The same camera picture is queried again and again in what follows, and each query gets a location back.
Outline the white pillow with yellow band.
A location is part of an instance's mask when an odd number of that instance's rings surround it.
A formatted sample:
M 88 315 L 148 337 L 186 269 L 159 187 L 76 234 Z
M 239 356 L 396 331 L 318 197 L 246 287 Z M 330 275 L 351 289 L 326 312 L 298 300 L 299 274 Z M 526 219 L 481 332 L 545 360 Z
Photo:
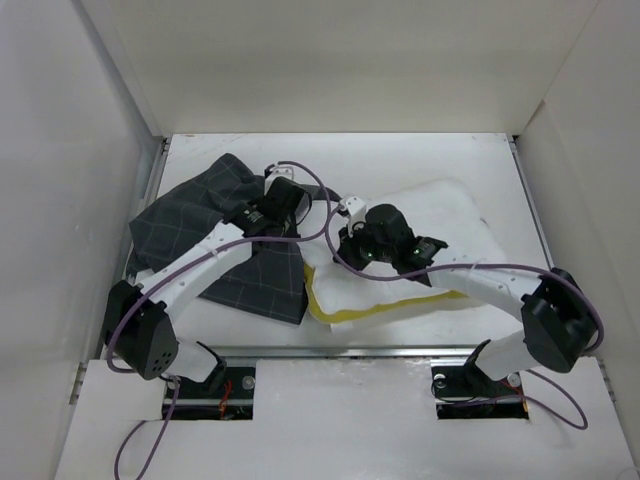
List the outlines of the white pillow with yellow band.
M 440 239 L 474 260 L 503 263 L 505 252 L 496 241 L 465 184 L 438 179 L 366 201 L 395 206 L 416 235 Z M 454 292 L 427 288 L 409 280 L 370 281 L 334 262 L 326 240 L 320 236 L 300 245 L 309 313 L 335 326 L 354 323 L 383 312 L 455 299 Z

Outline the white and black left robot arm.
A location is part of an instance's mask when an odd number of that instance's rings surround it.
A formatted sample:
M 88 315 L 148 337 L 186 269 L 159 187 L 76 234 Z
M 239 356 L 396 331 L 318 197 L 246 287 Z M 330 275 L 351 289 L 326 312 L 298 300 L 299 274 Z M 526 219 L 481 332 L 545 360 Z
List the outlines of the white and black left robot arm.
M 116 373 L 189 384 L 205 397 L 217 394 L 225 360 L 200 341 L 181 339 L 175 323 L 184 310 L 228 276 L 221 302 L 268 318 L 301 322 L 308 306 L 297 227 L 313 197 L 280 175 L 261 196 L 238 202 L 198 243 L 143 283 L 125 280 L 110 290 L 103 322 L 106 361 Z

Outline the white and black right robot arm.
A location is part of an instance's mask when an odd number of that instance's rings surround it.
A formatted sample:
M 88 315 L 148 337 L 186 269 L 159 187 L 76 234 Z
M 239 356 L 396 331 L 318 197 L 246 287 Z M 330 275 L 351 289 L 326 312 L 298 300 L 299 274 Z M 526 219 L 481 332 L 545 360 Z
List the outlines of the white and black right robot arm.
M 520 322 L 518 332 L 481 342 L 462 366 L 435 375 L 436 383 L 455 388 L 459 396 L 491 398 L 501 381 L 535 367 L 568 373 L 603 341 L 599 314 L 562 269 L 475 259 L 443 240 L 415 234 L 391 204 L 369 208 L 351 196 L 335 212 L 346 224 L 327 244 L 334 261 L 351 273 L 374 280 L 366 268 L 387 264 L 395 272 L 391 281 L 461 293 Z

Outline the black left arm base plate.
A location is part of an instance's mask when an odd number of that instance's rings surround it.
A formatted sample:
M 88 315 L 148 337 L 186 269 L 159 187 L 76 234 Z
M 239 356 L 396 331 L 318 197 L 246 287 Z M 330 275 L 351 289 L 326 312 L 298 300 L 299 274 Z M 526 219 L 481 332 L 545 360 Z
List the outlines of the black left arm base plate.
M 226 369 L 222 384 L 213 392 L 206 386 L 194 381 L 183 379 L 178 399 L 180 401 L 221 400 L 225 394 L 225 386 L 231 382 L 231 401 L 249 401 L 254 398 L 256 384 L 256 365 L 231 365 Z

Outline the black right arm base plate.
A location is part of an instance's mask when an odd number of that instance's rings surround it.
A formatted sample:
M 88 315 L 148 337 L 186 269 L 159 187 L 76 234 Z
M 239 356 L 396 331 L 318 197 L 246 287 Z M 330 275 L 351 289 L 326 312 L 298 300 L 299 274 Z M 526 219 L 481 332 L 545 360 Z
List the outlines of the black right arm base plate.
M 520 394 L 521 388 L 506 379 L 494 381 L 477 367 L 435 365 L 431 367 L 431 390 L 445 401 L 472 401 Z

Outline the dark grey checked pillowcase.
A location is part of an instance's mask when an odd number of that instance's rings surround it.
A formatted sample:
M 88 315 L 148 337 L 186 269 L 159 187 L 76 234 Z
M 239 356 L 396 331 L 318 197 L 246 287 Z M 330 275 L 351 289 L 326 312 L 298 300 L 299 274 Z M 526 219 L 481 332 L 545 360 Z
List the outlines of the dark grey checked pillowcase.
M 129 223 L 133 250 L 126 276 L 157 272 L 201 241 L 241 202 L 264 192 L 264 177 L 226 153 L 207 170 L 157 198 Z M 205 300 L 293 325 L 308 306 L 296 244 L 269 244 L 209 286 Z

